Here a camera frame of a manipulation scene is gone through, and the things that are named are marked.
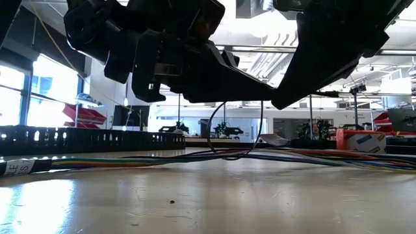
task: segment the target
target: black panel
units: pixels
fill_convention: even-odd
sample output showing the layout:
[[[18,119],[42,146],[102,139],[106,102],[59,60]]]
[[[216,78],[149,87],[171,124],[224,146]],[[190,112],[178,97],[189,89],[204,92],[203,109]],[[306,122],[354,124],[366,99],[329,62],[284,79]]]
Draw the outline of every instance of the black panel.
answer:
[[[32,70],[33,61],[5,47],[0,49],[0,60],[26,71]]]
[[[0,48],[19,9],[21,0],[7,0],[0,7]]]
[[[51,33],[53,39],[61,48],[65,56],[73,64],[77,72],[84,75],[85,55],[73,50],[68,45],[64,35],[54,30],[46,23],[45,25]],[[72,68],[56,48],[45,29],[42,27],[40,21],[25,7],[20,7],[19,12],[9,30],[7,40],[13,41],[13,44],[8,44],[7,46],[8,49],[12,51],[37,51],[69,68]],[[30,55],[30,53],[21,53],[21,55],[28,57],[27,55]]]
[[[201,119],[200,120],[200,132],[201,132],[201,137],[202,138],[207,138],[210,134],[210,131],[208,131],[208,119]]]
[[[68,45],[66,37],[64,35],[60,34],[58,31],[54,30],[52,27],[46,24],[45,26],[51,33],[52,38],[58,44],[62,52],[75,67],[77,72],[81,72],[81,74],[83,75],[85,70],[85,55],[73,50]],[[57,47],[54,45],[54,43],[52,42],[49,35],[46,33],[45,29],[42,27],[42,24],[39,21],[36,22],[33,49],[39,51],[40,53],[43,53],[44,55],[69,68],[72,68],[70,64],[66,61],[66,59],[62,56],[62,54],[59,52]]]
[[[20,44],[31,48],[34,32],[34,22],[35,17],[33,16],[32,12],[21,6],[16,18],[13,21],[12,27],[8,32],[7,38],[11,38]]]

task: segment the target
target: pole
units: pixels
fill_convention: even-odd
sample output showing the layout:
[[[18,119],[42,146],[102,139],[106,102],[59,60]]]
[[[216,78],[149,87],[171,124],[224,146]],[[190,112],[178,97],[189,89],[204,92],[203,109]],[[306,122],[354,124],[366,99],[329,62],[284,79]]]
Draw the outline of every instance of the pole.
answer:
[[[224,105],[224,123],[226,123],[227,113],[226,113],[226,106]]]
[[[140,109],[138,112],[140,113],[140,131],[143,131],[144,120],[142,109]]]
[[[374,119],[373,119],[372,111],[371,110],[370,110],[370,114],[371,114],[371,130],[374,131]]]
[[[78,108],[79,108],[79,103],[78,103],[78,97],[77,97],[77,104],[75,107],[75,127],[78,127]]]
[[[311,119],[310,119],[309,127],[310,127],[310,131],[311,131],[311,140],[313,140],[312,94],[309,95],[309,112],[311,114]]]
[[[177,123],[176,125],[179,127],[179,124],[181,122],[181,94],[178,95],[177,100]]]
[[[358,130],[358,107],[357,107],[357,92],[353,92],[354,96],[354,116],[356,117],[356,130]]]

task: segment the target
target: label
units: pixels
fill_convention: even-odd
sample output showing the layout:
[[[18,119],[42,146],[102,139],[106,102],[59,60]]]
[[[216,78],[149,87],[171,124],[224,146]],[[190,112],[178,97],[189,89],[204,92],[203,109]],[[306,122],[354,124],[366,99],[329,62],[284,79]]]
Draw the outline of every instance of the label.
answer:
[[[29,174],[32,170],[34,159],[7,161],[6,171],[3,176],[22,176]]]

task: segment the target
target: black robotic mechanism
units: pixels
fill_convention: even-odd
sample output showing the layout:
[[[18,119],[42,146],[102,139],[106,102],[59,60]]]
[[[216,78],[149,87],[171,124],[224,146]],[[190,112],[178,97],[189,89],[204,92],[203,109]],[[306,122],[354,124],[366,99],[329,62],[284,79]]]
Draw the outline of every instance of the black robotic mechanism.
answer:
[[[234,139],[239,139],[240,137],[238,135],[244,134],[244,131],[241,130],[239,127],[228,127],[226,122],[222,122],[218,124],[217,127],[214,127],[215,134],[218,138],[220,138],[220,135],[224,135],[227,138],[229,138],[230,135],[235,135]]]
[[[209,40],[225,11],[217,0],[67,2],[70,45],[104,63],[110,79],[125,83],[132,73],[141,100],[165,100],[165,84],[192,103],[272,100],[283,109],[376,55],[389,39],[385,29],[413,0],[274,0],[280,11],[299,12],[299,45],[277,88],[238,70],[239,58]]]
[[[160,133],[174,133],[175,131],[180,130],[183,133],[189,134],[189,127],[187,127],[184,123],[176,122],[175,126],[163,126],[159,129]]]

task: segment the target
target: table surface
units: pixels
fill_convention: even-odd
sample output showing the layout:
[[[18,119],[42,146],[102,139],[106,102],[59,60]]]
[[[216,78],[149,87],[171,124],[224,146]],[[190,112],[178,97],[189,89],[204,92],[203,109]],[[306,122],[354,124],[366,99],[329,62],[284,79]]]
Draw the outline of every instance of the table surface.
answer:
[[[413,234],[415,182],[410,174],[253,159],[7,177],[0,233]]]

